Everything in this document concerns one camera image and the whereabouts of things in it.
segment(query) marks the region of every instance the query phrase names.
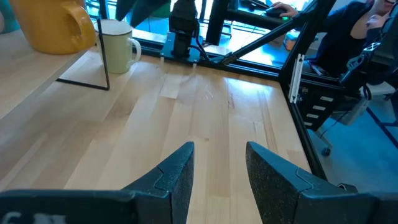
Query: yellow mug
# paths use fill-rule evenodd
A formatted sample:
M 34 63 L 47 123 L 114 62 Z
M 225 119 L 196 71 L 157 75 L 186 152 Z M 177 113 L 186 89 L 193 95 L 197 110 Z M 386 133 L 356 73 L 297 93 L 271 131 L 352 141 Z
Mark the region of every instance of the yellow mug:
M 72 54 L 95 43 L 84 0 L 10 0 L 30 45 L 43 53 Z

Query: blue floor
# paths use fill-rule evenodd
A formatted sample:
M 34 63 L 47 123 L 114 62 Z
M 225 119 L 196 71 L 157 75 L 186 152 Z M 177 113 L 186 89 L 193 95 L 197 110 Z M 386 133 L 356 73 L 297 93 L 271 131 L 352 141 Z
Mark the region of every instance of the blue floor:
M 390 107 L 391 103 L 389 106 L 389 103 L 383 102 L 371 105 L 381 120 L 392 120 L 386 109 Z M 330 127 L 334 122 L 334 119 L 328 119 L 324 127 Z M 391 129 L 398 137 L 398 129 Z M 325 145 L 310 131 L 326 176 L 332 184 L 352 184 L 360 192 L 398 192 L 398 149 L 368 113 L 351 126 L 338 123 L 325 136 L 333 145 L 329 157 L 320 154 Z

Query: person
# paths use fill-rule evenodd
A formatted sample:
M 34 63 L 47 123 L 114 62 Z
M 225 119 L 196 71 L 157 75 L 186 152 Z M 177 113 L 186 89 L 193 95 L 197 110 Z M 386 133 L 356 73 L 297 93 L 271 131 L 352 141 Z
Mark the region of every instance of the person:
M 304 70 L 310 69 L 316 73 L 321 71 L 334 78 L 346 73 L 348 61 L 360 55 L 377 38 L 395 1 L 353 1 L 332 12 L 318 30 L 326 32 L 326 36 L 321 41 L 316 56 L 305 62 Z M 281 14 L 281 17 L 294 17 L 299 13 L 282 2 L 276 2 L 271 7 L 285 9 L 287 12 Z

